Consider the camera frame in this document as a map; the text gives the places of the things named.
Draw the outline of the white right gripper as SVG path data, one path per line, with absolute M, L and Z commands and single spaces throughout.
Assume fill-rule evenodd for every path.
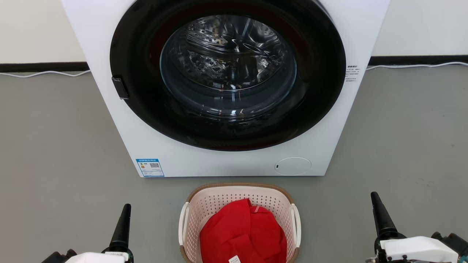
M 375 257 L 366 263 L 468 263 L 468 241 L 454 233 L 443 237 L 406 238 L 391 219 L 377 192 L 370 194 L 377 233 Z

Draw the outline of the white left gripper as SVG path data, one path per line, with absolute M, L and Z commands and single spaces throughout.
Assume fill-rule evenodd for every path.
M 110 242 L 110 251 L 77 254 L 70 249 L 66 254 L 52 253 L 42 263 L 133 263 L 129 250 L 131 205 L 125 204 Z

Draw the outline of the white perforated laundry basket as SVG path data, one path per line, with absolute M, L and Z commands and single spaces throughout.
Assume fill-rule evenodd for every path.
M 258 183 L 207 184 L 188 196 L 178 222 L 179 248 L 186 263 L 203 263 L 199 233 L 209 218 L 228 203 L 246 198 L 273 213 L 286 235 L 286 263 L 295 263 L 302 235 L 299 210 L 281 187 Z

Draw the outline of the blue energy label sticker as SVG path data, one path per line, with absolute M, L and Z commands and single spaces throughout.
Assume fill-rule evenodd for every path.
M 136 165 L 143 178 L 163 178 L 165 176 L 159 159 L 136 159 Z

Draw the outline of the round white filter cover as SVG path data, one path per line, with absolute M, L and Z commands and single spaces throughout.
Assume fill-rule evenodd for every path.
M 280 175 L 302 175 L 309 171 L 312 164 L 308 159 L 301 157 L 289 157 L 275 164 L 275 171 Z

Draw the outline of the red garment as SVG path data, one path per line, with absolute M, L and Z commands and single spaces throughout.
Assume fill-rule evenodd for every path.
M 212 215 L 199 234 L 203 263 L 286 263 L 287 239 L 273 213 L 249 199 L 233 201 Z

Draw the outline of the black round washer door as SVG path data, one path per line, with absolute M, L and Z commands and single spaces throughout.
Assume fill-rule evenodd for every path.
M 278 106 L 246 119 L 196 114 L 171 95 L 159 58 L 167 40 L 206 16 L 246 16 L 268 25 L 291 46 L 297 64 L 292 90 Z M 344 85 L 344 39 L 314 0 L 136 0 L 110 45 L 112 77 L 121 77 L 129 108 L 176 141 L 215 151 L 252 151 L 282 144 L 318 124 Z

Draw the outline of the small text sticker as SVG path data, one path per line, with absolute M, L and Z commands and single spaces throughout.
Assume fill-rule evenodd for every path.
M 361 73 L 361 68 L 358 65 L 348 65 L 346 67 L 345 82 L 357 82 L 358 76 Z

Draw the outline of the steel washer drum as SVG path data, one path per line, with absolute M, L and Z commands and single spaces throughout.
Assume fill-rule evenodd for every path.
M 162 80 L 188 110 L 214 119 L 246 119 L 279 105 L 297 64 L 278 32 L 246 16 L 214 15 L 182 26 L 159 58 Z

